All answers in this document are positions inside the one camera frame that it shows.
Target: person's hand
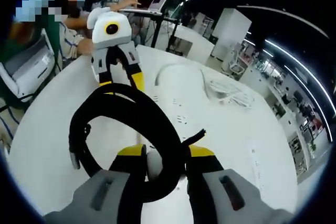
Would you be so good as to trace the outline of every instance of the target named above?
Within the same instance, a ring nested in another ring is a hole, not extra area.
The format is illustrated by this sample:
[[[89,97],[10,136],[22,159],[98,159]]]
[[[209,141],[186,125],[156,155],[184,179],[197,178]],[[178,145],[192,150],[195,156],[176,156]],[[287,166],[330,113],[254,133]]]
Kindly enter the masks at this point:
[[[111,5],[111,11],[113,12],[117,12],[120,9],[124,9],[127,6],[134,6],[135,8],[137,8],[138,5],[141,5],[138,0],[123,0],[120,3],[116,4],[116,5]]]
[[[93,43],[91,39],[82,39],[77,46],[77,55],[91,55],[93,52]]]

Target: office floor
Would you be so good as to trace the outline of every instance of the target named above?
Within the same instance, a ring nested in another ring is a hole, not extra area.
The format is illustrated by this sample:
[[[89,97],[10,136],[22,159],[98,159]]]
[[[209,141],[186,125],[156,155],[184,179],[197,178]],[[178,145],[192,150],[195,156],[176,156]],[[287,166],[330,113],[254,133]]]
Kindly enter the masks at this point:
[[[217,60],[215,57],[209,57],[205,64],[207,67],[212,68],[218,72],[222,71],[222,62],[220,60]]]

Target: white table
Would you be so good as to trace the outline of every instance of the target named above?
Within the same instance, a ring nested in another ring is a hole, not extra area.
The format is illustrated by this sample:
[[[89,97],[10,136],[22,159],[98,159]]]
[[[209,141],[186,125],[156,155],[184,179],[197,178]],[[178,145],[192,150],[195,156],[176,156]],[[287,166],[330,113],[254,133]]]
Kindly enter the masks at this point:
[[[283,107],[285,114],[279,119],[279,123],[281,124],[287,140],[290,142],[292,141],[295,136],[298,136],[300,145],[302,147],[303,155],[304,155],[304,162],[306,164],[307,170],[310,166],[310,154],[308,150],[307,143],[305,142],[305,138],[302,136],[301,129],[297,123],[296,116],[292,112],[291,109],[283,102],[279,91],[272,85],[269,80],[266,80],[253,66],[249,66],[239,82],[247,85],[248,87],[252,88],[256,92],[258,92],[262,97],[265,99],[272,94],[277,101]]]
[[[294,212],[297,180],[293,159],[283,130],[264,99],[245,85],[197,62],[144,46],[137,50],[147,92],[155,89],[154,79],[163,65],[184,63],[201,68],[206,79],[232,82],[254,96],[254,105],[245,111],[213,104],[205,100],[205,95],[191,99],[190,90],[179,85],[171,89],[172,83],[166,89],[187,104],[185,112],[193,121],[193,129],[206,129],[207,136],[198,145],[213,150],[224,168],[233,168],[258,186],[263,200],[271,207]],[[185,80],[184,84],[189,81],[188,76],[177,74],[176,80]],[[19,125],[9,166],[20,188],[41,214],[63,209],[71,202],[75,189],[88,179],[83,169],[72,168],[68,133],[74,112],[97,87],[90,59],[80,57],[45,87]],[[115,120],[99,117],[91,125],[87,143],[103,168],[109,167],[120,149],[136,143],[135,131]],[[144,204],[142,223],[193,223],[186,183],[185,179],[164,199]]]

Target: laptop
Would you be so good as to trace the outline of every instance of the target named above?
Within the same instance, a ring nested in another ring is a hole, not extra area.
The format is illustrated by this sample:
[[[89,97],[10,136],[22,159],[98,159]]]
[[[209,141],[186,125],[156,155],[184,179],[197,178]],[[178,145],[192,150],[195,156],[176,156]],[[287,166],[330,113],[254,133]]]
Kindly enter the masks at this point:
[[[121,9],[119,10],[120,12],[125,12],[125,13],[143,13],[143,14],[151,14],[151,15],[155,15],[155,16],[161,16],[161,9],[164,6],[164,4],[166,3],[167,0],[153,0],[151,5],[149,6],[149,8],[147,10],[145,9],[136,9],[136,8],[125,8],[125,9]]]

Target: white chair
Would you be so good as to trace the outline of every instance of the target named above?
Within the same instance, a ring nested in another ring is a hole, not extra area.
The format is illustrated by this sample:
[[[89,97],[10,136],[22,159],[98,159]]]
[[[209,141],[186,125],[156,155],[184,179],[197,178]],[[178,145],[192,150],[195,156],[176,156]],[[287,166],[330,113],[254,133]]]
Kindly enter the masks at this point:
[[[233,59],[229,63],[230,70],[235,74],[242,74],[245,71],[245,68],[238,64],[238,51],[231,51],[230,56],[233,56]]]

